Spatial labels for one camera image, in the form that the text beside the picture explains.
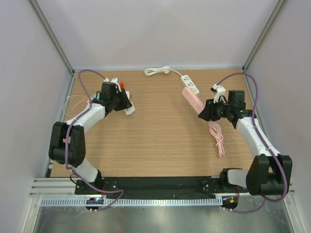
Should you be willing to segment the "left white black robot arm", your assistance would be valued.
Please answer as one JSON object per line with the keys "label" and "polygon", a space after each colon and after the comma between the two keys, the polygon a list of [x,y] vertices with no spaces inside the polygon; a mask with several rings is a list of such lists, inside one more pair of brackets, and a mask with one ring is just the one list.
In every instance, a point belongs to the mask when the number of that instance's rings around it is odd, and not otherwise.
{"label": "left white black robot arm", "polygon": [[124,110],[127,115],[135,111],[124,83],[117,78],[103,82],[101,91],[89,98],[84,111],[66,122],[56,122],[52,127],[49,158],[71,170],[91,194],[103,189],[101,173],[86,158],[85,134],[98,121],[112,111]]}

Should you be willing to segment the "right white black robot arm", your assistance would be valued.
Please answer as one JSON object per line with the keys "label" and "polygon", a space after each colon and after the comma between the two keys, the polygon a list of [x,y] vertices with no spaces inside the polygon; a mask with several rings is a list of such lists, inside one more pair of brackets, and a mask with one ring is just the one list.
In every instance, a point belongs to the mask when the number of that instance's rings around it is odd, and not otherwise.
{"label": "right white black robot arm", "polygon": [[258,125],[254,112],[246,109],[244,91],[230,90],[227,98],[224,97],[224,90],[217,91],[213,88],[212,92],[215,96],[206,101],[199,118],[210,122],[227,119],[243,136],[254,157],[248,171],[225,169],[226,176],[219,179],[220,189],[231,192],[238,185],[246,188],[252,196],[286,196],[293,161],[269,142]]}

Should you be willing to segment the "white 80W charger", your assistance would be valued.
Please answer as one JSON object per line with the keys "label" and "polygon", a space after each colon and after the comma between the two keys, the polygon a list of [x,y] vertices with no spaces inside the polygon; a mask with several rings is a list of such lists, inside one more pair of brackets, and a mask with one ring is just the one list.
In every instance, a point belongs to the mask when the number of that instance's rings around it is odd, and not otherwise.
{"label": "white 80W charger", "polygon": [[133,112],[135,111],[135,107],[134,107],[134,104],[131,102],[131,106],[126,108],[124,110],[124,112],[126,113],[126,115],[130,115],[132,114]]}

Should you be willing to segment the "pink power strip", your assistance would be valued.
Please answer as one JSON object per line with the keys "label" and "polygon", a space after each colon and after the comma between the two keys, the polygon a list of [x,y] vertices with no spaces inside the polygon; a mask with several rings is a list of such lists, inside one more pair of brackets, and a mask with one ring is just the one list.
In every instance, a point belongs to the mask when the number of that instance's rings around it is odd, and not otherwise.
{"label": "pink power strip", "polygon": [[185,99],[188,101],[188,103],[192,106],[192,108],[197,112],[197,114],[200,114],[205,105],[202,103],[202,101],[191,91],[189,87],[184,87],[182,91],[182,95],[185,97]]}

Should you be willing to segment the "white square charger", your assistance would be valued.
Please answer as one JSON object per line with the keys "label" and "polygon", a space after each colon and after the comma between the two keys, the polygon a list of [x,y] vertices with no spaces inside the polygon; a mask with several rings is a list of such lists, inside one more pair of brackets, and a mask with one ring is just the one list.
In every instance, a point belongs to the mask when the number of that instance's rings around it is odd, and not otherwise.
{"label": "white square charger", "polygon": [[127,98],[128,99],[131,99],[132,98],[132,96],[130,95],[130,92],[129,91],[125,91],[126,92],[126,96],[127,96]]}

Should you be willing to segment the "white power strip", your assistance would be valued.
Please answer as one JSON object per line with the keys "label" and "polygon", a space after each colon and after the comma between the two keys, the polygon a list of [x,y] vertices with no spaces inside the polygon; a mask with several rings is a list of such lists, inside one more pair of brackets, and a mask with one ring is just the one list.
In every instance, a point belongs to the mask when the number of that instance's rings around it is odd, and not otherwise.
{"label": "white power strip", "polygon": [[200,91],[188,75],[182,75],[180,81],[184,87],[188,87],[196,96],[199,95]]}

